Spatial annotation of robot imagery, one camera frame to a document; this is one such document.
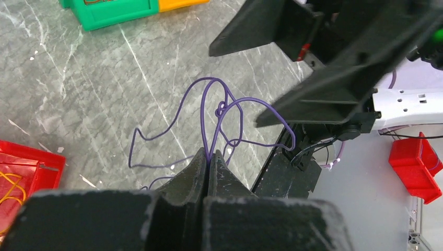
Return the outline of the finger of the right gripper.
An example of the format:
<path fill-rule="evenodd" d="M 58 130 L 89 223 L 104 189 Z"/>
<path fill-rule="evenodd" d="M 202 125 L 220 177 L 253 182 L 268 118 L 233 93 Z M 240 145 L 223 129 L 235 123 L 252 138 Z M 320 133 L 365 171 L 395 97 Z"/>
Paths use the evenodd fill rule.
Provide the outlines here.
<path fill-rule="evenodd" d="M 343 4 L 334 26 L 346 46 L 263 111 L 257 127 L 347 122 L 380 79 L 441 24 L 441 3 Z"/>
<path fill-rule="evenodd" d="M 304 59 L 324 13 L 299 1 L 245 1 L 209 46 L 223 56 L 274 42 L 293 62 Z"/>

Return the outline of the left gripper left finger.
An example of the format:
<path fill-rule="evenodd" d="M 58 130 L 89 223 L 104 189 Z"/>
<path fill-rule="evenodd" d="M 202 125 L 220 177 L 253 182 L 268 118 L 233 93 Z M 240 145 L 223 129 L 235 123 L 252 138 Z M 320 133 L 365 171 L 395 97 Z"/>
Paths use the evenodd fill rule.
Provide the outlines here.
<path fill-rule="evenodd" d="M 200 208 L 207 195 L 208 175 L 205 150 L 200 148 L 187 167 L 156 190 L 157 207 Z"/>

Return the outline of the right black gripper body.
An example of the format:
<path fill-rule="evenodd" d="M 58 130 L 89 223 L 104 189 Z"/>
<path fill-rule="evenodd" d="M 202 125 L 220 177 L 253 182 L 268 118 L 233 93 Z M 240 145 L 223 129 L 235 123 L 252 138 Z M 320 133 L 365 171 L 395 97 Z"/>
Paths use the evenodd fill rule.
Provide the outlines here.
<path fill-rule="evenodd" d="M 294 119 L 305 142 L 346 141 L 406 123 L 437 123 L 423 95 L 377 89 L 407 58 L 442 69 L 442 1 L 345 1 L 312 45 L 324 66 L 297 87 Z"/>

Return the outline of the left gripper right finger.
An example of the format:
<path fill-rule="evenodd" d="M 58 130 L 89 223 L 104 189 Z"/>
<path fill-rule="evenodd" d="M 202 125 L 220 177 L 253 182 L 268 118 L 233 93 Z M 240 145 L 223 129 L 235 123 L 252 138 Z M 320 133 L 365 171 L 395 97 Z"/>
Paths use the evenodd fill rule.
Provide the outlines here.
<path fill-rule="evenodd" d="M 247 201 L 258 197 L 227 167 L 220 150 L 212 155 L 209 166 L 207 201 Z"/>

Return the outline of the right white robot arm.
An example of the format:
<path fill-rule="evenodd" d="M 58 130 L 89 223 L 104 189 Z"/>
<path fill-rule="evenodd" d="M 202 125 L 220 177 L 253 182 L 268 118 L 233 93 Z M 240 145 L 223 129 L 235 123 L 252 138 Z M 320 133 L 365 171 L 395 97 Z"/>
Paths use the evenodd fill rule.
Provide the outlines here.
<path fill-rule="evenodd" d="M 442 91 L 377 87 L 403 59 L 442 69 L 442 1 L 246 1 L 209 55 L 270 43 L 313 73 L 257 116 L 259 128 L 287 122 L 316 143 L 442 123 Z"/>

